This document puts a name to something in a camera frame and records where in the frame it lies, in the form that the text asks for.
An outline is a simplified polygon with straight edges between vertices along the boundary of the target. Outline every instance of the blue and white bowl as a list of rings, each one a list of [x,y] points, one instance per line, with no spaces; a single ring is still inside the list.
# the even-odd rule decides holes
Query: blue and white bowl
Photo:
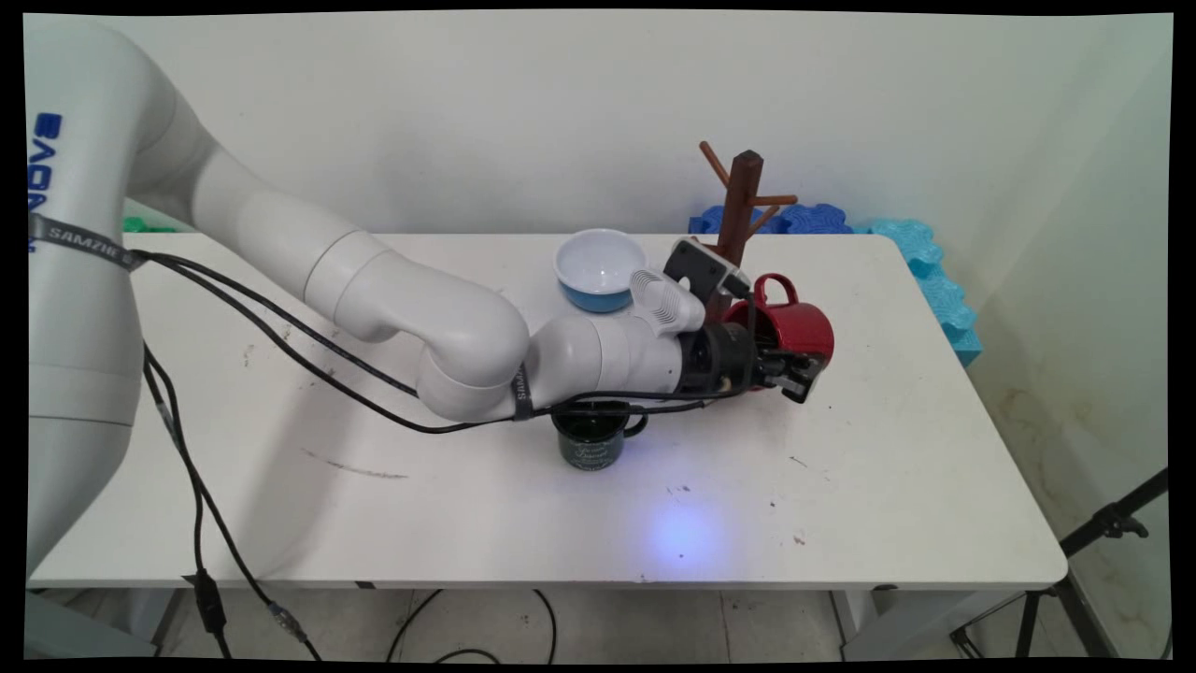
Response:
[[[553,268],[565,295],[591,312],[611,312],[631,301],[631,274],[648,256],[630,235],[614,228],[587,228],[556,250]]]

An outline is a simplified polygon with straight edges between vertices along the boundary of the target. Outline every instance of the white table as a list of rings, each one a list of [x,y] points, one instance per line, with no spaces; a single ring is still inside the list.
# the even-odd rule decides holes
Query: white table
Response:
[[[501,292],[532,330],[576,310],[553,275],[565,235],[380,238]],[[659,265],[677,235],[637,238]],[[356,343],[200,234],[129,234],[127,244],[209,264],[413,383],[409,335]],[[824,589],[856,592],[840,594],[856,607],[878,586],[926,592],[903,594],[871,625],[854,610],[844,654],[858,659],[909,654],[964,612],[1063,577],[1050,528],[890,240],[759,235],[744,270],[787,274],[835,328],[834,361],[807,403],[771,391],[654,417],[597,473],[561,460],[547,418],[447,436],[404,430],[318,383],[170,270],[146,264],[134,286],[145,338],[179,390],[195,464],[249,567],[271,585]],[[437,421],[260,312],[359,392]],[[30,585],[184,587],[193,508],[144,392],[124,464]],[[205,549],[221,586],[244,585],[215,526]]]

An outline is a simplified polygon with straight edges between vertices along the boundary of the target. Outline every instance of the table leg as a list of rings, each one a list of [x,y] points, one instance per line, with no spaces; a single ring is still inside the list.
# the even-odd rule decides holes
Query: table leg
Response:
[[[895,592],[887,610],[871,623],[853,616],[840,617],[844,635],[858,625],[854,637],[843,646],[844,661],[909,659],[938,638],[978,617],[1014,592]],[[849,605],[841,600],[836,605]]]

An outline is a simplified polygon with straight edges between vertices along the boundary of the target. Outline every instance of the black strap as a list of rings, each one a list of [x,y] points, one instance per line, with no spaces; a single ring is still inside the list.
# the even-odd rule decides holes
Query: black strap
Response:
[[[145,262],[118,243],[94,231],[50,219],[38,213],[29,213],[29,237],[96,255],[129,271]]]
[[[511,380],[511,392],[515,397],[515,414],[512,421],[527,421],[531,418],[532,409],[531,404],[531,390],[527,387],[527,368],[519,365],[519,372],[515,373],[515,378]]]

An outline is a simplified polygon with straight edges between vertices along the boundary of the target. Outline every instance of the black mug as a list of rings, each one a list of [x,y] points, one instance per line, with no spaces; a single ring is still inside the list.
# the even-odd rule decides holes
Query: black mug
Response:
[[[627,411],[631,405],[617,402],[579,403],[584,410]],[[634,438],[648,424],[648,417],[627,427],[629,414],[621,416],[584,416],[554,414],[553,426],[556,427],[556,443],[561,458],[578,470],[590,472],[610,467],[623,453],[623,440]]]

